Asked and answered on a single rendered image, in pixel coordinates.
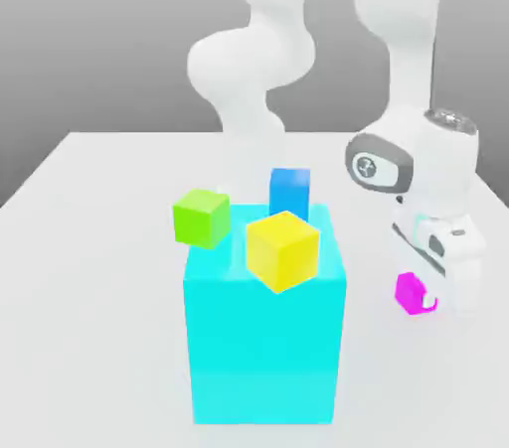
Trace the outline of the small magenta cube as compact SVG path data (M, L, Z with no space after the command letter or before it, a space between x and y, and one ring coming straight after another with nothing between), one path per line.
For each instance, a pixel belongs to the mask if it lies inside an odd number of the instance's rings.
M423 295L428 292L424 283L412 272L398 276L395 289L395 299L409 315L421 315L435 310L422 308Z

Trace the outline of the small yellow cube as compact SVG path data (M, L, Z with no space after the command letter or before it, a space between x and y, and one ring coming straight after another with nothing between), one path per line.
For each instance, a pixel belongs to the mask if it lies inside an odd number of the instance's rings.
M247 268L278 294L318 274L320 231L286 211L247 225Z

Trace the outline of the small green cube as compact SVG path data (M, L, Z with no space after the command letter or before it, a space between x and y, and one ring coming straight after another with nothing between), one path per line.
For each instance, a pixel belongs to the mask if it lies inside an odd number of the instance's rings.
M172 215L177 242L213 249L230 232L230 197L192 189L172 206Z

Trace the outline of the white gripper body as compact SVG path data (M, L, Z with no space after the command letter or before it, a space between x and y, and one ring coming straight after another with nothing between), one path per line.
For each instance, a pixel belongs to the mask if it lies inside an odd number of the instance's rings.
M424 284L426 294L446 300L447 279L444 220L411 211L395 211L392 229L408 252L410 271Z

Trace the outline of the large cyan box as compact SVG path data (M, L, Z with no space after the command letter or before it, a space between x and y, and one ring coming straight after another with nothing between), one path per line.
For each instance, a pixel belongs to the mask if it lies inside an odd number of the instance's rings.
M334 418L346 273L331 215L310 208L320 232L315 278L281 293L247 269L246 228L266 205L235 205L231 233L191 247L183 297L197 424L330 424Z

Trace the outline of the small blue cube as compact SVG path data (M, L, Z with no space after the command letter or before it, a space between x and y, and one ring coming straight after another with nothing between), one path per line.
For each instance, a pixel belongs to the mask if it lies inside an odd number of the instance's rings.
M310 170L275 168L269 181L269 214L291 212L308 221Z

